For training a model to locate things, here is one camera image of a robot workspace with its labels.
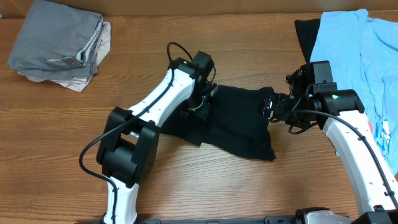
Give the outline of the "black t-shirt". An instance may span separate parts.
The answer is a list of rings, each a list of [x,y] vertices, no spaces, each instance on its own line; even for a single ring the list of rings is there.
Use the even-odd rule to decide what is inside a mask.
[[[246,159],[273,161],[276,155],[267,129],[270,113],[262,111],[265,99],[273,92],[271,87],[247,90],[220,85],[210,101],[206,121],[193,116],[183,118],[175,110],[161,127],[161,133],[197,146],[212,144]]]

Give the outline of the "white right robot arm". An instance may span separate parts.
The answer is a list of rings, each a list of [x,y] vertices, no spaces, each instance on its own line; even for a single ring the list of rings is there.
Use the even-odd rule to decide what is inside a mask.
[[[354,190],[356,219],[325,207],[298,209],[289,223],[397,223],[397,181],[376,146],[358,94],[339,90],[329,61],[302,65],[286,77],[289,94],[270,93],[262,115],[301,134],[318,126],[335,147]]]

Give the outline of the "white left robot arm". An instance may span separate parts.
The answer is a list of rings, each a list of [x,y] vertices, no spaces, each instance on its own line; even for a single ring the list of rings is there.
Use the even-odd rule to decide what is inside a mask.
[[[141,102],[110,112],[96,156],[108,181],[108,208],[100,223],[136,222],[138,188],[154,165],[160,129],[174,111],[183,118],[206,121],[208,99],[217,89],[207,79],[214,66],[202,51],[191,61],[178,58]]]

